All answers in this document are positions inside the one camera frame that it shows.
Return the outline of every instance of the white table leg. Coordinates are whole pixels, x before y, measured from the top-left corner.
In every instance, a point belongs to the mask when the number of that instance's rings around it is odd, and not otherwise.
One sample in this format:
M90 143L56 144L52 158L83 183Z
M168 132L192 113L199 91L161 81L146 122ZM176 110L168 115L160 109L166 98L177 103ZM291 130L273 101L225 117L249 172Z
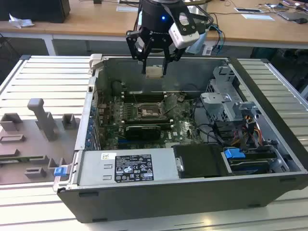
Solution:
M57 55L57 52L56 52L56 50L54 48L54 45L53 45L52 35L44 35L43 39L45 41L45 45L46 45L48 54L49 55L54 55L54 56Z
M308 85L303 89L303 91L300 94L304 99L307 99L307 97L308 97Z

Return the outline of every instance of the paper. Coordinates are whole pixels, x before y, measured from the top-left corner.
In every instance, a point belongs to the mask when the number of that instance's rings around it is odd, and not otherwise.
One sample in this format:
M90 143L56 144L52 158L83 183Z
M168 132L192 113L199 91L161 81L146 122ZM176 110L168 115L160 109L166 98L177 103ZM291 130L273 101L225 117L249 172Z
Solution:
M255 14L242 14L245 19L257 19L257 20L269 20L275 21L272 17L268 15L255 15Z
M119 11L119 12L138 12L138 7L117 6L116 11Z
M32 23L31 19L19 19L11 16L10 14L10 20L9 23L11 23L13 26L17 28L22 28L22 27L28 27L28 26L34 26Z

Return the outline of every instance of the computer case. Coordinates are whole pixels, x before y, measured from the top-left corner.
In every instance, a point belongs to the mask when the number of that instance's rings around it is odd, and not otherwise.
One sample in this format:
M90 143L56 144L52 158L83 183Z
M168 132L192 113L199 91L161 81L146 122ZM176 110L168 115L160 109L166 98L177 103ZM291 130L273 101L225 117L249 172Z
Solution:
M0 20L9 20L9 14L20 19L63 23L71 8L69 0L0 0Z
M267 63L223 57L182 57L180 62L170 64L164 77L152 78L153 70L161 73L159 64L162 60L162 57L147 59L147 68L152 71L147 77L140 74L140 66L128 56L104 56L102 65L93 71L69 180L62 183L58 179L54 184L57 195L78 221L91 223L257 208L290 190L307 186L308 153L281 117L286 116L286 109L291 114L297 109L270 103L273 94L290 95L290 90L277 80ZM264 82L270 78L277 85ZM264 85L257 85L260 80ZM118 119L121 112L124 118L126 115L137 118L140 113L153 113L157 110L152 110L153 104L149 102L154 99L160 106L161 102L166 102L168 107L165 108L170 109L176 103L174 95L182 91L177 89L188 86L192 86L192 90L186 91L186 97L189 93L195 94L196 89L197 95L199 90L205 89L202 98L209 99L211 106L206 109L196 106L194 114L189 109L179 109L184 105L180 103L182 106L177 106L178 112L173 111L173 119L168 121L174 123L170 125L171 130L161 132L161 142L155 140L154 145L141 141L129 143L126 128L137 126L128 124L128 119ZM162 99L157 96L165 92L171 94L162 96ZM224 102L222 107L222 104L217 106L219 95L226 97L220 99ZM222 155L217 147L207 146L209 141L206 139L205 144L182 146L185 144L181 142L193 134L193 128L190 122L179 121L177 124L177 120L183 120L185 114L193 114L196 124L208 125L209 118L237 121L236 114L230 113L236 107L233 99L247 103L244 106L246 112L250 110L248 108L258 110L258 116L254 118L264 139L278 141L276 155L279 159L273 162L273 170L247 175L252 169L246 165L240 170L242 173L237 174L229 169L228 166L232 166L224 160L225 154ZM130 105L136 104L140 111L131 110ZM299 104L303 112L306 111L302 107L304 104L304 101ZM121 127L111 129L113 123L121 123ZM99 132L102 126L105 133Z

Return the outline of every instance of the white label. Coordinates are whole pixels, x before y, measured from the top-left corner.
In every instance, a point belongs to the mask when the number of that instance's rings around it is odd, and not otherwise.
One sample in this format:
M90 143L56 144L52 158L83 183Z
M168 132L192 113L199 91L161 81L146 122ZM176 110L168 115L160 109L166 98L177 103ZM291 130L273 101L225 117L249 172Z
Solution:
M153 173L144 173L143 176L144 176L144 177L152 177L152 176L153 176Z
M116 153L102 153L101 159L102 160L115 160Z

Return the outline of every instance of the robotic arm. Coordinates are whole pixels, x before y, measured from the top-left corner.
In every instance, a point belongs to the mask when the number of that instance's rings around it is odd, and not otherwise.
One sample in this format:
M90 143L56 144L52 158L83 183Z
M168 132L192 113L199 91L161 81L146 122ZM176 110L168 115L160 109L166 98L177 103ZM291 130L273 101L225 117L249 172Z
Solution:
M190 13L182 0L140 0L138 16L140 11L141 27L137 31L137 19L135 31L127 31L126 41L132 58L143 62L143 74L151 51L164 52L162 73L165 75L168 63L178 61L186 47L193 45L213 23L213 18L208 14ZM138 38L143 41L142 50L136 47ZM172 43L176 49L170 53L169 46Z

